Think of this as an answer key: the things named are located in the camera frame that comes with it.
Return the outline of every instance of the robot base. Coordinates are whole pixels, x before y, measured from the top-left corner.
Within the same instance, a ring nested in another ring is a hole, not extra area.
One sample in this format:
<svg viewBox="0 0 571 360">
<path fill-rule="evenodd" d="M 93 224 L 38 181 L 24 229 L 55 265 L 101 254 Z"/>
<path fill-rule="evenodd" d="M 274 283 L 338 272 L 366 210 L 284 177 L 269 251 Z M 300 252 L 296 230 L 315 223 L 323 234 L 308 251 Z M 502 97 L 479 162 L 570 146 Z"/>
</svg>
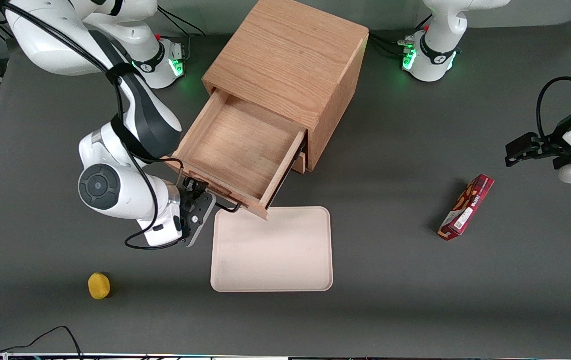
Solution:
<svg viewBox="0 0 571 360">
<path fill-rule="evenodd" d="M 160 60 L 156 69 L 144 68 L 145 65 L 137 68 L 146 84 L 152 89 L 164 89 L 171 86 L 184 74 L 183 48 L 180 43 L 173 43 L 169 39 L 161 39 L 160 44 L 164 47 L 164 59 Z"/>
<path fill-rule="evenodd" d="M 418 44 L 421 37 L 425 35 L 425 31 L 421 30 L 415 34 L 406 36 L 405 40 Z M 413 46 L 409 54 L 403 58 L 402 69 L 411 73 L 417 80 L 426 83 L 436 82 L 446 75 L 447 71 L 452 68 L 453 61 L 457 53 L 455 52 L 450 59 L 444 59 L 441 64 L 433 64 L 430 58 L 423 53 L 420 46 Z"/>
</svg>

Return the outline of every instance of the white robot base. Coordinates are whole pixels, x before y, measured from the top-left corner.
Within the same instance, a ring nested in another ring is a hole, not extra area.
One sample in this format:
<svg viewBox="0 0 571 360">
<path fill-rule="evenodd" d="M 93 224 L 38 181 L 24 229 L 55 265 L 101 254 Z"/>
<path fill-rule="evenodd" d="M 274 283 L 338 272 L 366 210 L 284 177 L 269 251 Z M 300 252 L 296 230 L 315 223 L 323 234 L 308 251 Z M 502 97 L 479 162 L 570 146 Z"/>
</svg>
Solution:
<svg viewBox="0 0 571 360">
<path fill-rule="evenodd" d="M 437 57 L 434 64 L 430 57 L 417 45 L 426 34 L 424 30 L 415 32 L 405 38 L 404 45 L 406 55 L 403 58 L 401 68 L 421 82 L 432 83 L 440 80 L 446 75 L 448 70 L 452 69 L 453 61 L 457 56 L 457 52 L 453 52 L 450 57 Z"/>
<path fill-rule="evenodd" d="M 164 48 L 164 58 L 159 59 L 156 67 L 132 61 L 132 65 L 141 72 L 146 84 L 152 89 L 167 88 L 185 73 L 183 46 L 164 38 L 159 42 Z"/>
</svg>

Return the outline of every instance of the green led light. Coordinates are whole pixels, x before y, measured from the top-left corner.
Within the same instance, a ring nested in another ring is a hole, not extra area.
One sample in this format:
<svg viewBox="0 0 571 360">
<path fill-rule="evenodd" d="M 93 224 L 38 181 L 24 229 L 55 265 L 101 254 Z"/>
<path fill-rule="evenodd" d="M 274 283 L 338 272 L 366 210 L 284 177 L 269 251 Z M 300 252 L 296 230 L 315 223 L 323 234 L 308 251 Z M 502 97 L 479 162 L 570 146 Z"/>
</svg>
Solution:
<svg viewBox="0 0 571 360">
<path fill-rule="evenodd" d="M 172 68 L 172 71 L 174 72 L 174 75 L 176 75 L 176 77 L 180 77 L 183 75 L 183 61 L 167 59 L 167 62 L 169 63 L 169 66 Z"/>
<path fill-rule="evenodd" d="M 452 69 L 452 64 L 455 63 L 455 57 L 456 56 L 457 56 L 457 51 L 454 51 L 454 53 L 452 54 L 452 60 L 450 60 L 450 64 L 447 66 L 448 70 Z"/>
<path fill-rule="evenodd" d="M 417 57 L 417 51 L 412 49 L 409 54 L 406 55 L 405 59 L 403 59 L 403 67 L 406 70 L 412 69 L 412 65 L 414 64 L 414 60 Z"/>
</svg>

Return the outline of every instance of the barcode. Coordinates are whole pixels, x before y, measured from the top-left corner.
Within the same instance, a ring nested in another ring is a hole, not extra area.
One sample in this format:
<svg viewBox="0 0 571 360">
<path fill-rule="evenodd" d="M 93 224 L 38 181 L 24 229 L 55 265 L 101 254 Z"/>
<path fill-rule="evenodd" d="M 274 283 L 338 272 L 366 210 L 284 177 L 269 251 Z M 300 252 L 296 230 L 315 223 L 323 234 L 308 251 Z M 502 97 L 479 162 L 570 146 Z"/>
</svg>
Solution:
<svg viewBox="0 0 571 360">
<path fill-rule="evenodd" d="M 461 217 L 459 217 L 459 220 L 457 220 L 456 223 L 454 223 L 454 227 L 457 230 L 461 230 L 464 225 L 466 225 L 466 223 L 468 222 L 468 219 L 470 219 L 470 215 L 473 214 L 473 210 L 472 208 L 468 207 L 466 210 L 464 210 L 463 214 L 461 214 Z"/>
</svg>

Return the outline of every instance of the beige tray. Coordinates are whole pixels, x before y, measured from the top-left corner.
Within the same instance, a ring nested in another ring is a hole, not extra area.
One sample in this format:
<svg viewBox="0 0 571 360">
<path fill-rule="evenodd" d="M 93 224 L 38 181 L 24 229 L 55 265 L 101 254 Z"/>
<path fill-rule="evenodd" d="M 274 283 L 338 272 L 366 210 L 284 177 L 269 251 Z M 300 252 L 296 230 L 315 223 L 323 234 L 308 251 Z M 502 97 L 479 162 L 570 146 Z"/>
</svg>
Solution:
<svg viewBox="0 0 571 360">
<path fill-rule="evenodd" d="M 214 219 L 210 284 L 217 292 L 324 292 L 332 287 L 330 213 L 271 207 L 269 219 L 241 209 Z"/>
</svg>

